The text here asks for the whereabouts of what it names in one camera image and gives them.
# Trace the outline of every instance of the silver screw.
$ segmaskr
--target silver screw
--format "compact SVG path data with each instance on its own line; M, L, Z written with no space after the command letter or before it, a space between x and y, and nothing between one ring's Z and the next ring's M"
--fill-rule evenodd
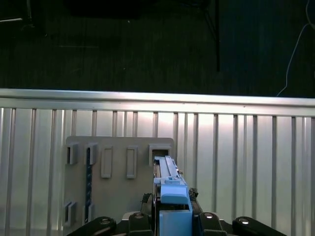
M136 219L141 219L141 218L143 218L143 215L141 213L137 213L134 217Z
M108 219L101 219L101 221L100 221L100 224L101 225L107 225L109 223L109 220Z
M247 219L239 219L239 221L243 224L243 225L248 225L250 222Z
M210 213L205 213L204 216L207 218L207 219L211 219L213 217L212 214Z

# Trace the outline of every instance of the gray plastic holder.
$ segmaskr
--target gray plastic holder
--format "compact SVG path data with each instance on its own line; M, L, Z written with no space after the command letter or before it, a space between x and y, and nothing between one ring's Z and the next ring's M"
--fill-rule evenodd
M175 157L170 138L71 136L65 147L69 155L66 152L63 235L84 224L88 148L92 166L88 221L109 216L120 222L126 212L140 211L143 194L153 191L154 157Z

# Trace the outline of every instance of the black pole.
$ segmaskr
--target black pole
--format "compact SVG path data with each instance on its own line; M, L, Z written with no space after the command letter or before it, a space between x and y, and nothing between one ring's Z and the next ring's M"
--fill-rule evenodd
M220 8L219 0L215 1L215 25L216 25L216 54L217 54L217 71L220 71Z

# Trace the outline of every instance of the corrugated metal wall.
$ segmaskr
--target corrugated metal wall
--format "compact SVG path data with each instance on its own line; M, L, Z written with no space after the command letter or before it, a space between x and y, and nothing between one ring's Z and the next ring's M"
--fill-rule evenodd
M204 211L315 235L315 100L8 91L0 90L0 235L61 233L61 156L70 135L173 138Z

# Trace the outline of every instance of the white cable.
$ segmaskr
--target white cable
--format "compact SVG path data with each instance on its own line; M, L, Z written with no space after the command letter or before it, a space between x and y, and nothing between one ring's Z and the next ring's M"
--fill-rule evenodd
M293 59L295 50L296 50L296 48L297 48L297 45L299 45L299 41L300 41L300 38L301 38L301 35L302 35L304 29L305 29L306 26L308 26L308 25L309 25L309 23L307 23L306 25L304 25L303 28L302 28L302 30L301 30L301 32L300 32L300 35L299 35L299 37L298 37L298 39L297 39L297 41L296 41L296 44L295 44L293 53L292 53L292 55L291 55L291 59L290 59L290 61L289 61L289 64L287 65L286 74L285 74L285 86L284 86L284 88L277 94L276 97L278 97L278 96L286 89L286 87L287 87L287 76L288 76L288 74L289 74L289 69L290 69L290 66L291 66L291 62L292 62L292 59Z
M315 30L315 24L313 24L309 18L309 4L310 4L310 0L307 1L306 7L305 7L305 12L306 12L306 18L307 21L309 22L310 26Z
M310 0L307 1L306 7L305 7L306 18L307 18L307 20L308 20L308 23L303 26L303 28L302 28L302 30L301 30L301 32L300 32L300 35L299 35L299 37L298 37L298 39L297 39L297 41L296 41L295 47L294 47L294 49L293 49L293 52L292 52L292 55L291 55L291 59L290 59L290 61L289 61L289 64L287 65L286 74L285 74L285 86L284 86L284 88L277 94L276 97L278 97L278 96L287 88L288 74L289 74L289 69L290 69L290 66L291 66L291 62L292 62L293 56L294 56L294 54L295 54L297 45L299 45L300 38L301 38L301 35L302 35L304 29L306 28L306 26L310 25L310 26L315 30L315 24L313 24L313 23L310 21L310 18L309 18L309 13L308 13L309 4L310 4Z

